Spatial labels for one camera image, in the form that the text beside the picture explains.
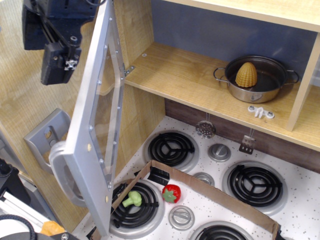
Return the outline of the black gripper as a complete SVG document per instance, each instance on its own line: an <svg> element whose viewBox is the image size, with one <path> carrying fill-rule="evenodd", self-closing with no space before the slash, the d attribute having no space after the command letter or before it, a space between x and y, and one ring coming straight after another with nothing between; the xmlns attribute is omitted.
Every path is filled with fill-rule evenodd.
<svg viewBox="0 0 320 240"><path fill-rule="evenodd" d="M24 0L25 50L43 50L41 83L69 82L81 55L81 27L93 21L104 0Z"/></svg>

